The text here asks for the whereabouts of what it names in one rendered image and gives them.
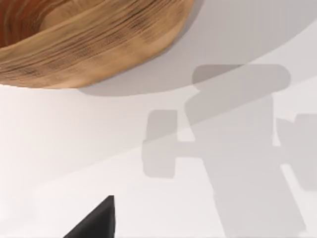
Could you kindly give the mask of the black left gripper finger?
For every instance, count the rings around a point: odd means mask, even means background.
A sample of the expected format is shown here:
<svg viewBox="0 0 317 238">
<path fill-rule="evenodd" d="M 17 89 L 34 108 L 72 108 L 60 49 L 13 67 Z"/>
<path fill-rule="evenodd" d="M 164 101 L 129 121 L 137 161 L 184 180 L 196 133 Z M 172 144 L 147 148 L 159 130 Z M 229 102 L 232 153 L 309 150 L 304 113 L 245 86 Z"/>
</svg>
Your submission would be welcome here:
<svg viewBox="0 0 317 238">
<path fill-rule="evenodd" d="M 105 198 L 63 238 L 115 238 L 114 195 Z"/>
</svg>

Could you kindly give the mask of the wooden bowl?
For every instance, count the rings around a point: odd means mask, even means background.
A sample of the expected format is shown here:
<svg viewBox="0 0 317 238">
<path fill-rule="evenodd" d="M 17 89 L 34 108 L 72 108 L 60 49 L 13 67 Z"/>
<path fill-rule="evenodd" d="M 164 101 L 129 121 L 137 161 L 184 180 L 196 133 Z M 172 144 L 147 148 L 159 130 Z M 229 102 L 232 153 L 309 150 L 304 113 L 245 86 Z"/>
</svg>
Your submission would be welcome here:
<svg viewBox="0 0 317 238">
<path fill-rule="evenodd" d="M 166 50 L 195 0 L 0 0 L 0 85 L 80 88 Z"/>
</svg>

